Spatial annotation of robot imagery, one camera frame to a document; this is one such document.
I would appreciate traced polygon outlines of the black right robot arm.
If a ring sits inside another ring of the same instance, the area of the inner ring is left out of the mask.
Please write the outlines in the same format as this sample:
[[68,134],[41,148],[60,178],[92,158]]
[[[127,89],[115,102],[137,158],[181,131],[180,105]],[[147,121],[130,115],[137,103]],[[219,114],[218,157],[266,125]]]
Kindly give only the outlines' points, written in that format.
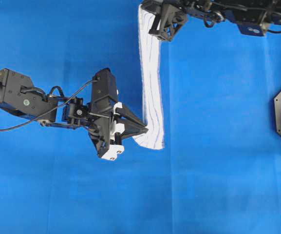
[[172,41],[189,16],[206,28],[228,20],[242,34],[258,37],[281,25],[281,0],[144,0],[141,9],[155,16],[149,34],[161,41]]

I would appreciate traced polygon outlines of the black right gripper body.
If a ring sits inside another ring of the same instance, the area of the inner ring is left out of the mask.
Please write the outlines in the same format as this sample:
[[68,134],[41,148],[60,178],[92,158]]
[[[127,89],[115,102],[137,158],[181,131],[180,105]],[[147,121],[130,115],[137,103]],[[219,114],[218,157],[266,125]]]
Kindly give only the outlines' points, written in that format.
[[148,11],[155,15],[149,34],[160,41],[172,41],[188,20],[179,7],[160,0],[148,2]]

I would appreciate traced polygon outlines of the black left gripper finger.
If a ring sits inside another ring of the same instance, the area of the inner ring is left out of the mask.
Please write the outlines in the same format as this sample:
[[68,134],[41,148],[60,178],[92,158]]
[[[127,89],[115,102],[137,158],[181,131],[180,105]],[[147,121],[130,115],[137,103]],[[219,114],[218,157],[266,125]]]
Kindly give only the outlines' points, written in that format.
[[125,125],[125,131],[123,133],[115,133],[115,138],[120,138],[121,140],[124,140],[126,138],[130,138],[133,136],[138,136],[141,134],[147,133],[148,129],[146,127],[140,126],[140,127],[132,127],[131,125],[127,126]]
[[145,123],[138,118],[127,106],[116,107],[115,114],[118,115],[116,123],[125,125],[125,129],[145,129]]

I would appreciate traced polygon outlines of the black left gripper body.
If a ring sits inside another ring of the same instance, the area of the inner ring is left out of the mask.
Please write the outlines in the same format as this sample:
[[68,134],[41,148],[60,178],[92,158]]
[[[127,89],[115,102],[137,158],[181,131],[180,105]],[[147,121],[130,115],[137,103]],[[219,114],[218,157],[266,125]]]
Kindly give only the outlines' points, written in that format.
[[109,68],[98,71],[93,77],[89,115],[89,136],[97,150],[97,156],[105,160],[116,160],[124,147],[111,137],[114,125],[114,105],[118,102],[115,76]]

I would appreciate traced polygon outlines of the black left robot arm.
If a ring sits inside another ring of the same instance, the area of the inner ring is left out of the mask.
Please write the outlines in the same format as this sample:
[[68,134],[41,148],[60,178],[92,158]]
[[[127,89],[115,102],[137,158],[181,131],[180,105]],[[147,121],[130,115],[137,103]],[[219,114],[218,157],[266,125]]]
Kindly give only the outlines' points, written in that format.
[[0,70],[0,109],[13,116],[37,121],[41,126],[65,129],[83,127],[101,159],[114,161],[124,152],[122,141],[148,131],[118,99],[116,78],[109,68],[98,71],[87,84],[92,85],[91,101],[73,94],[64,95],[60,86],[47,94],[34,86],[30,77],[9,69]]

